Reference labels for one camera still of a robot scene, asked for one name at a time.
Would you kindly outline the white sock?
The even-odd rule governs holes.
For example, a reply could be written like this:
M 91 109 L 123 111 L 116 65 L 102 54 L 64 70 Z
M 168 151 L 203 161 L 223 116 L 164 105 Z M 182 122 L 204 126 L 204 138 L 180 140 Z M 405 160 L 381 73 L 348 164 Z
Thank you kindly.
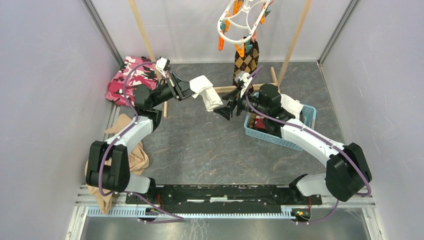
M 193 98 L 202 97 L 205 109 L 208 112 L 212 112 L 214 109 L 224 105 L 222 99 L 214 89 L 214 85 L 205 75 L 200 75 L 190 80 L 189 87 L 193 92 L 191 94 Z
M 296 119 L 300 119 L 300 114 L 304 105 L 286 94 L 281 94 L 280 96 L 281 107 L 292 114 Z

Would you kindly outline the brown argyle sock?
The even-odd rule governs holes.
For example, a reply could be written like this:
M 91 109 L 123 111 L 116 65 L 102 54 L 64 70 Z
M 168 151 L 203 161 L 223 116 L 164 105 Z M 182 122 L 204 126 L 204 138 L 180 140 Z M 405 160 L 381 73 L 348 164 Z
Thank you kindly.
M 257 70 L 258 62 L 259 62 L 259 44 L 257 41 L 249 40 L 245 44 L 245 49 L 249 50 L 245 54 L 245 63 L 246 63 L 246 69 L 245 71 L 249 74 L 252 74 L 254 71 Z
M 235 56 L 234 56 L 234 71 L 233 71 L 233 77 L 232 77 L 232 85 L 233 86 L 236 86 L 237 85 L 237 81 L 235 80 L 236 76 L 241 71 L 246 72 L 247 64 L 245 62 L 245 59 L 246 59 L 245 55 L 246 54 L 244 54 L 244 56 L 241 57 L 237 51 L 235 52 Z

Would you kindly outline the white plastic clip hanger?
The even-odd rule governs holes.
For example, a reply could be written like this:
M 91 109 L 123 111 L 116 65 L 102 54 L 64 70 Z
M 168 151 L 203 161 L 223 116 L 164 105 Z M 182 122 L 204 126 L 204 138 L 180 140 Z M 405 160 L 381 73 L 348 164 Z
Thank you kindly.
M 231 0 L 217 20 L 218 50 L 226 43 L 234 45 L 236 53 L 244 57 L 256 41 L 257 28 L 270 14 L 272 0 Z

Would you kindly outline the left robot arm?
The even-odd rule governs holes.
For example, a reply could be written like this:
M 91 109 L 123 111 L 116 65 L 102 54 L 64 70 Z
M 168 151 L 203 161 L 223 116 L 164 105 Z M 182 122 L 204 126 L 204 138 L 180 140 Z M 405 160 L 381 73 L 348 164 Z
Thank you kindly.
M 145 204 L 153 203 L 157 190 L 151 179 L 130 171 L 129 156 L 143 138 L 154 132 L 162 119 L 162 111 L 155 109 L 172 98 L 179 101 L 194 94 L 187 80 L 170 73 L 166 82 L 155 89 L 137 85 L 133 91 L 135 116 L 130 123 L 106 141 L 94 141 L 89 149 L 86 184 L 110 192 L 133 192 Z

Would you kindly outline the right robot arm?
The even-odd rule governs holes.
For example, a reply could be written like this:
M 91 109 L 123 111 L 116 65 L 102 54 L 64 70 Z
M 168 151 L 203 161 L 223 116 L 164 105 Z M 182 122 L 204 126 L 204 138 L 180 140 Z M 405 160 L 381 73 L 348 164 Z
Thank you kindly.
M 286 94 L 279 93 L 273 84 L 264 84 L 257 95 L 239 86 L 223 97 L 225 105 L 213 111 L 227 120 L 236 111 L 255 113 L 263 117 L 266 131 L 274 137 L 289 141 L 315 157 L 325 167 L 325 173 L 304 174 L 292 183 L 289 199 L 302 204 L 312 195 L 332 195 L 347 202 L 358 195 L 372 194 L 372 175 L 362 148 L 352 142 L 344 144 L 308 127 L 301 121 L 303 104 Z

